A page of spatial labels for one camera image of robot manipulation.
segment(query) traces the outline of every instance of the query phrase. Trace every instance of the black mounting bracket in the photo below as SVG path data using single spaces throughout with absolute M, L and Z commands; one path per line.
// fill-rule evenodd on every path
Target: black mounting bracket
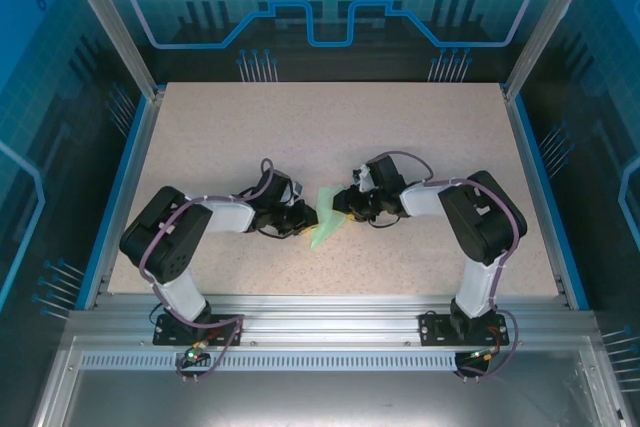
M 437 314 L 434 311 L 419 315 L 420 344 L 423 347 L 491 347 L 496 345 L 496 338 L 489 328 L 495 327 L 500 335 L 500 346 L 509 345 L 509 332 L 504 316 L 493 310 L 473 319 L 472 327 L 465 335 L 456 330 L 451 317 L 451 314 Z
M 228 320 L 237 315 L 210 315 L 207 323 L 213 324 Z M 169 314 L 161 314 L 156 320 L 156 327 L 153 333 L 153 345 L 171 345 L 171 346 L 191 346 L 205 338 L 209 339 L 209 346 L 224 346 L 229 340 L 229 336 L 236 327 L 235 323 L 225 325 L 219 329 L 193 329 L 185 326 L 182 322 Z M 238 332 L 231 342 L 232 346 L 240 345 L 242 332 Z

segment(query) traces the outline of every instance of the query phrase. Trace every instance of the blue trim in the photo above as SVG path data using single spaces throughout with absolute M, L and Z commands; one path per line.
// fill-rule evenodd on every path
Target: blue trim
M 525 15 L 529 7 L 529 3 L 531 0 L 523 0 L 522 5 L 518 9 L 518 13 L 509 29 L 509 33 L 507 34 L 507 38 L 504 41 L 498 42 L 484 42 L 484 41 L 443 41 L 439 40 L 431 30 L 420 20 L 420 18 L 416 15 L 412 10 L 406 9 L 395 9 L 393 7 L 393 0 L 354 0 L 349 4 L 349 9 L 347 10 L 347 38 L 344 41 L 318 41 L 315 38 L 314 32 L 314 19 L 313 19 L 313 9 L 311 4 L 306 0 L 269 0 L 267 1 L 267 10 L 266 11 L 253 11 L 249 12 L 244 19 L 240 21 L 240 23 L 227 35 L 227 37 L 222 42 L 217 43 L 204 43 L 204 44 L 161 44 L 159 43 L 153 33 L 151 32 L 151 27 L 145 19 L 145 16 L 142 12 L 140 5 L 137 0 L 129 0 L 131 2 L 131 6 L 133 7 L 140 24 L 142 25 L 142 29 L 144 30 L 147 38 L 149 39 L 149 43 L 153 45 L 156 49 L 163 50 L 183 50 L 183 49 L 193 49 L 193 50 L 209 50 L 209 49 L 226 49 L 235 39 L 240 35 L 240 33 L 254 20 L 254 19 L 264 19 L 264 18 L 275 18 L 276 17 L 276 9 L 278 7 L 302 7 L 305 11 L 306 22 L 307 22 L 307 40 L 312 47 L 325 47 L 325 48 L 340 48 L 340 47 L 349 47 L 353 43 L 354 34 L 355 34 L 355 25 L 356 25 L 356 8 L 360 6 L 375 6 L 375 7 L 384 7 L 385 16 L 387 17 L 406 17 L 407 20 L 413 23 L 413 25 L 424 35 L 427 39 L 429 39 L 434 46 L 436 47 L 491 47 L 491 48 L 502 48 L 506 47 L 511 43 L 514 36 L 516 35 L 516 31 L 520 25 L 522 18 Z
M 18 251 L 16 252 L 13 261 L 11 262 L 11 267 L 9 267 L 9 272 L 7 273 L 7 277 L 4 279 L 2 283 L 2 288 L 0 289 L 0 312 L 2 312 L 2 308 L 4 307 L 5 302 L 7 301 L 7 296 L 9 295 L 9 291 L 13 286 L 13 281 L 16 279 L 16 275 L 18 274 L 18 270 L 22 265 L 22 260 L 27 252 L 27 247 L 29 247 L 29 242 L 31 241 L 31 237 L 33 236 L 33 232 L 36 230 L 36 226 L 38 225 L 38 220 L 40 220 L 40 215 L 42 215 L 42 210 L 44 209 L 45 198 L 44 198 L 44 186 L 42 185 L 42 177 L 40 176 L 40 171 L 25 157 L 21 157 L 18 153 L 9 147 L 4 142 L 0 141 L 0 152 L 4 153 L 13 160 L 18 166 L 24 170 L 29 176 L 33 179 L 33 183 L 36 189 L 36 195 L 38 196 L 38 203 L 36 204 L 36 208 L 31 214 L 31 220 L 29 220 L 29 224 L 24 231 L 24 235 L 22 236 L 22 240 L 20 241 L 20 245 L 18 246 Z
M 640 229 L 638 229 L 638 224 L 633 218 L 633 214 L 631 213 L 631 209 L 629 208 L 629 204 L 627 203 L 627 192 L 629 191 L 629 182 L 631 181 L 631 175 L 638 169 L 640 169 L 640 155 L 629 162 L 629 164 L 627 164 L 627 166 L 622 171 L 620 191 L 618 192 L 618 204 L 620 204 L 622 215 L 624 215 L 624 218 L 627 221 L 627 225 L 629 226 L 629 230 L 631 231 L 633 240 L 636 242 L 638 250 L 640 250 Z
M 515 103 L 516 108 L 518 109 L 518 115 L 522 120 L 524 134 L 527 138 L 529 148 L 531 149 L 531 156 L 533 157 L 533 162 L 536 167 L 538 178 L 540 179 L 540 184 L 542 185 L 542 192 L 544 193 L 545 200 L 547 201 L 547 205 L 549 206 L 549 212 L 551 213 L 551 222 L 553 222 L 553 226 L 555 227 L 558 243 L 560 244 L 560 250 L 562 252 L 562 256 L 564 257 L 564 262 L 567 266 L 567 273 L 569 274 L 569 280 L 571 281 L 571 289 L 573 290 L 573 294 L 576 298 L 578 308 L 580 310 L 588 310 L 589 302 L 587 301 L 587 295 L 584 292 L 584 287 L 582 286 L 582 281 L 580 280 L 580 274 L 578 273 L 578 267 L 576 266 L 576 261 L 573 258 L 573 253 L 571 252 L 571 247 L 569 246 L 569 239 L 567 238 L 567 233 L 564 230 L 564 225 L 562 224 L 562 219 L 560 218 L 560 211 L 558 210 L 556 199 L 553 196 L 553 191 L 551 190 L 551 183 L 549 182 L 547 172 L 544 170 L 544 164 L 542 163 L 540 150 L 538 149 L 538 144 L 536 143 L 536 139 L 533 135 L 533 129 L 531 128 L 531 123 L 529 122 L 529 116 L 527 115 L 527 111 L 524 107 L 524 102 L 522 101 L 520 94 L 516 96 Z
M 131 158 L 131 154 L 133 153 L 133 144 L 136 141 L 138 130 L 140 129 L 140 123 L 142 121 L 142 115 L 144 114 L 146 105 L 147 98 L 145 96 L 141 96 L 140 102 L 138 103 L 138 108 L 136 110 L 136 116 L 133 119 L 133 124 L 131 125 L 131 130 L 129 131 L 127 143 L 125 144 L 124 151 L 122 152 L 122 158 L 120 159 L 118 171 L 116 172 L 116 176 L 113 179 L 113 186 L 111 187 L 111 193 L 109 194 L 107 207 L 105 208 L 104 215 L 102 216 L 102 222 L 100 222 L 100 229 L 98 229 L 96 241 L 93 244 L 91 257 L 89 258 L 87 270 L 84 274 L 84 280 L 82 281 L 82 286 L 80 286 L 80 293 L 78 294 L 78 299 L 76 300 L 76 310 L 84 310 L 85 304 L 89 298 L 89 293 L 91 292 L 91 283 L 93 282 L 93 277 L 96 275 L 96 270 L 98 269 L 98 260 L 100 259 L 100 254 L 102 253 L 102 249 L 104 248 L 107 231 L 109 230 L 109 225 L 111 224 L 111 218 L 113 217 L 113 211 L 116 207 L 116 201 L 118 200 L 118 196 L 120 195 L 120 189 L 122 188 L 122 183 L 124 181 L 124 174 L 127 171 L 129 159 Z

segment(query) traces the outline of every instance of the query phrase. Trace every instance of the green cloth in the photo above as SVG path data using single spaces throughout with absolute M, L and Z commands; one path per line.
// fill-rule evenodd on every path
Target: green cloth
M 324 242 L 347 220 L 345 214 L 333 210 L 333 198 L 342 190 L 344 190 L 343 186 L 320 187 L 320 190 L 318 190 L 318 202 L 316 204 L 318 225 L 311 232 L 312 250 Z

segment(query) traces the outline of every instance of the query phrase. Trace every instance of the glass panel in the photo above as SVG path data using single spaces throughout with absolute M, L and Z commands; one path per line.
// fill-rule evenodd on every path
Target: glass panel
M 587 299 L 605 334 L 625 325 L 640 330 L 639 6 L 638 0 L 574 0 L 522 91 Z M 628 337 L 608 339 L 622 341 L 610 346 L 623 351 L 616 360 L 637 357 L 625 351 Z M 631 371 L 620 377 L 636 378 L 636 365 L 626 365 Z M 637 415 L 638 397 L 630 399 Z
M 159 82 L 504 81 L 546 2 L 115 0 Z
M 140 92 L 85 0 L 0 0 L 0 12 L 0 412 L 27 425 Z M 73 270 L 44 267 L 59 258 Z

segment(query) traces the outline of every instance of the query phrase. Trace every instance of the speckled tabletop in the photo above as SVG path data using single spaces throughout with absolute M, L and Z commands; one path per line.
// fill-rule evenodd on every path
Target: speckled tabletop
M 129 221 L 164 185 L 192 195 L 255 185 L 265 156 L 315 205 L 319 187 L 349 185 L 354 168 L 397 149 L 427 160 L 436 179 L 491 172 L 529 224 L 499 293 L 557 294 L 497 84 L 169 84 Z M 426 175 L 395 160 L 407 181 Z M 462 279 L 464 257 L 445 218 L 384 230 L 347 222 L 309 246 L 308 235 L 209 234 L 191 267 L 207 294 L 454 294 Z M 109 290 L 150 291 L 122 254 Z

